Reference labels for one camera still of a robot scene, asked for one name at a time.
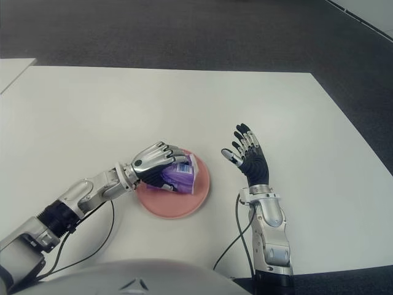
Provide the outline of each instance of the purple package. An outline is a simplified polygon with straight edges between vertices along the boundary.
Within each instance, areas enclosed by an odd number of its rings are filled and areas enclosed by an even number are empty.
[[[173,164],[162,171],[162,178],[173,185],[178,192],[185,194],[193,194],[195,178],[198,174],[197,161],[193,154],[187,156],[190,164]],[[147,185],[150,189],[157,189],[151,185]]]

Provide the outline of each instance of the robot finger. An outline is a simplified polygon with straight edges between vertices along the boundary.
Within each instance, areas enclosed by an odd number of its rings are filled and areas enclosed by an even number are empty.
[[[243,149],[246,151],[248,150],[248,145],[246,140],[244,139],[243,136],[241,136],[241,134],[239,132],[233,132],[233,134],[236,136],[236,138],[240,141],[241,146],[243,147]]]
[[[244,149],[236,142],[236,141],[232,141],[232,146],[238,150],[241,158],[244,158]]]
[[[172,157],[173,163],[184,163],[184,164],[190,164],[189,159],[185,155],[177,155],[175,157]]]
[[[231,150],[229,149],[222,149],[221,154],[227,158],[229,161],[234,163],[237,167],[242,166],[243,160],[240,159],[240,157],[236,154],[234,154]]]
[[[252,141],[251,141],[249,135],[247,134],[248,131],[250,131],[250,128],[248,128],[248,126],[246,124],[242,123],[241,125],[237,125],[236,129],[241,133],[241,135],[245,139],[245,145],[247,146],[246,149],[251,149],[252,148]]]

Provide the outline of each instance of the white wall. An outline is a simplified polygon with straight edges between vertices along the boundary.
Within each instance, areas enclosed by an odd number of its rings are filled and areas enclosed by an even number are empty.
[[[381,31],[393,36],[393,0],[333,0]]]

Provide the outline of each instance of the black joint segment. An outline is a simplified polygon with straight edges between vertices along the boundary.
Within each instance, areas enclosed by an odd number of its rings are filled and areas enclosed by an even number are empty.
[[[291,275],[279,275],[277,273],[256,270],[254,289],[256,295],[294,295],[294,278]]]
[[[239,145],[236,141],[232,141],[232,146],[233,146],[235,149],[239,149],[239,148],[240,148],[240,145]]]
[[[248,126],[244,123],[242,123],[240,126],[245,131],[243,133],[247,133],[248,131],[251,131],[250,128],[248,128]]]
[[[45,208],[37,218],[58,238],[61,238],[66,232],[74,232],[80,220],[70,207],[59,200]]]
[[[241,142],[241,140],[243,140],[244,138],[243,138],[243,136],[241,136],[241,134],[239,133],[239,132],[233,132],[233,135],[235,135],[236,136],[236,138],[238,139],[238,140],[240,140],[240,142]]]

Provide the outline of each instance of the black fingertip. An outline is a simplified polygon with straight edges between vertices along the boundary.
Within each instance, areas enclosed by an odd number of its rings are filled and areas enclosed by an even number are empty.
[[[236,141],[232,141],[232,146],[234,146],[236,149],[240,148],[240,145]]]
[[[244,123],[241,124],[241,127],[243,128],[243,130],[245,130],[246,132],[251,131],[250,128],[248,128],[248,126]]]
[[[236,125],[236,129],[240,132],[243,133],[242,129],[241,129],[241,125]]]
[[[239,132],[233,132],[233,134],[236,136],[236,138],[238,139],[238,140],[243,140],[244,138],[243,138],[243,136],[241,136],[241,134],[239,133]]]

